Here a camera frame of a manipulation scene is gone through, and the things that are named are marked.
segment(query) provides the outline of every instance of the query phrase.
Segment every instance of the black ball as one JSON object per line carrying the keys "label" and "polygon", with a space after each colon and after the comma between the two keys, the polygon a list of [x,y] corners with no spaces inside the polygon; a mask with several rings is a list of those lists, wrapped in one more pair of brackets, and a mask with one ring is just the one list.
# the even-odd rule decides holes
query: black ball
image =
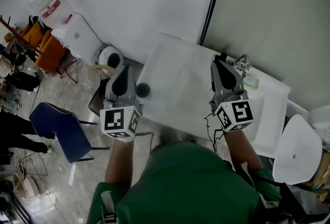
{"label": "black ball", "polygon": [[136,86],[136,94],[140,98],[146,98],[150,94],[150,86],[146,83],[140,83]]}

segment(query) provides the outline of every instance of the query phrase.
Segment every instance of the gray wall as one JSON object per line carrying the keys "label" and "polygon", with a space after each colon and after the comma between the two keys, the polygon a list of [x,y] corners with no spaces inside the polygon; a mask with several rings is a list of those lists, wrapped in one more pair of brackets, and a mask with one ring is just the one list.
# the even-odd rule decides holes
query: gray wall
{"label": "gray wall", "polygon": [[330,103],[330,0],[217,0],[204,46],[249,54],[307,110]]}
{"label": "gray wall", "polygon": [[[3,19],[8,21],[10,18],[10,26],[18,25],[24,29],[28,23],[29,11],[18,0],[0,0],[0,14]],[[9,30],[0,23],[0,44],[5,44],[4,36],[9,33]]]}

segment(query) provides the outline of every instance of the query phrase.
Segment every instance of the red label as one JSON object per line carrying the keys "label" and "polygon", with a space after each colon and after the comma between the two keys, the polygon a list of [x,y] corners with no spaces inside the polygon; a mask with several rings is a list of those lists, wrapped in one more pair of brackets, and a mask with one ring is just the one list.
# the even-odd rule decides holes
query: red label
{"label": "red label", "polygon": [[58,6],[60,4],[61,4],[61,1],[60,0],[56,0],[54,2],[54,4],[52,5],[52,7],[48,11],[46,11],[44,14],[42,14],[42,17],[44,19],[47,19],[56,10],[56,8],[58,8]]}

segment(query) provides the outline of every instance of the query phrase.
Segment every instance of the chair leg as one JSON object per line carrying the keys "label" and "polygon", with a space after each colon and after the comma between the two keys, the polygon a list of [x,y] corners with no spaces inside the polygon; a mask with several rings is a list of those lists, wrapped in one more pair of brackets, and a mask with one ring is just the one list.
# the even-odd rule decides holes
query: chair leg
{"label": "chair leg", "polygon": [[95,151],[97,151],[97,150],[110,150],[110,148],[109,147],[92,147],[92,150],[95,150]]}
{"label": "chair leg", "polygon": [[84,162],[84,161],[91,161],[94,160],[94,158],[84,158],[84,159],[79,159],[76,162]]}
{"label": "chair leg", "polygon": [[88,121],[82,121],[82,120],[79,120],[79,123],[80,124],[88,124],[88,125],[97,125],[97,123],[95,123],[95,122],[88,122]]}

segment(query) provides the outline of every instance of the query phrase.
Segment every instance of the white tabletop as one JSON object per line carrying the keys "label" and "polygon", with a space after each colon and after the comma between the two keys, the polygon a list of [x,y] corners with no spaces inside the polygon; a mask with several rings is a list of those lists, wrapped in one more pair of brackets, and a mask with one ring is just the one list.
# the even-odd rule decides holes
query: white tabletop
{"label": "white tabletop", "polygon": [[[140,99],[144,105],[143,115],[209,139],[204,118],[211,113],[209,101],[213,97],[210,66],[214,55],[219,53],[165,35],[159,35],[158,40],[137,82],[147,83],[151,88],[151,94]],[[243,131],[257,153],[274,157],[290,88],[255,68],[250,68],[249,72],[259,78],[259,88],[253,91],[245,87],[252,98],[255,121]],[[220,123],[216,117],[210,116],[208,120],[213,138],[214,130],[221,128]]]}

